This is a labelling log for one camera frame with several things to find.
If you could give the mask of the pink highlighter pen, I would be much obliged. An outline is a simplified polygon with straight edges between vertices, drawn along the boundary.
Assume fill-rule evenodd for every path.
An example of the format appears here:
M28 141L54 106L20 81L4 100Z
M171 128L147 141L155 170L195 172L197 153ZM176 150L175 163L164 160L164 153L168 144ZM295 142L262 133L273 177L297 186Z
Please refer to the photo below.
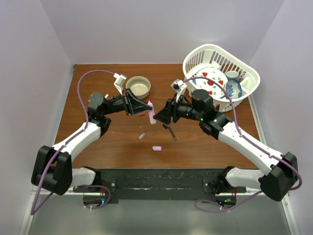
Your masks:
M153 105L153 103L150 100L148 100L148 105L152 108L148 112L150 124L156 124L157 121L154 119L154 115L155 115L154 105Z

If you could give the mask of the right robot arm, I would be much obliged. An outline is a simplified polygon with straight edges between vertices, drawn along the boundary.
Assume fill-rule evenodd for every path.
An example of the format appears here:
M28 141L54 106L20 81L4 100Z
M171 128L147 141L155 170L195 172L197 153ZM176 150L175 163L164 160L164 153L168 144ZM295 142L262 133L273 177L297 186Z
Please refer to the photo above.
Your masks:
M215 110L213 98L207 91L195 90L191 97L191 102L175 97L167 100L154 119L164 124L176 123L180 118L198 121L203 132L231 146L258 167L226 167L218 176L221 191L230 192L236 187L254 188L274 201L281 201L300 180L296 174L297 158L290 152L282 154L273 150L248 135L229 116Z

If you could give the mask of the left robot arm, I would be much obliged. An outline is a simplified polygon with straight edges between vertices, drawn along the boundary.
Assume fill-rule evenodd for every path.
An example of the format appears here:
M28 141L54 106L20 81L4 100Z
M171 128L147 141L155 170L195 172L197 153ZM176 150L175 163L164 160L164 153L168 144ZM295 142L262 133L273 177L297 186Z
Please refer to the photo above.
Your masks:
M135 97L130 89L106 99L101 93L89 96L87 121L72 135L52 147L43 146L37 153L31 183L57 195L71 187L85 186L90 192L101 188L99 172L90 167L73 168L74 159L108 130L108 114L124 111L133 116L152 110L151 105Z

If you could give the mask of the pink highlighter cap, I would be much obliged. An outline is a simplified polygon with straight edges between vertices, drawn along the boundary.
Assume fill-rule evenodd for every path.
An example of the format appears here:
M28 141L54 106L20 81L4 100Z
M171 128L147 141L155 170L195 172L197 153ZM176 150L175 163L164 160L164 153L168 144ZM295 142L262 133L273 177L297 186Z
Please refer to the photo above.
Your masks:
M152 149L154 151L161 151L162 150L162 147L161 146L153 146Z

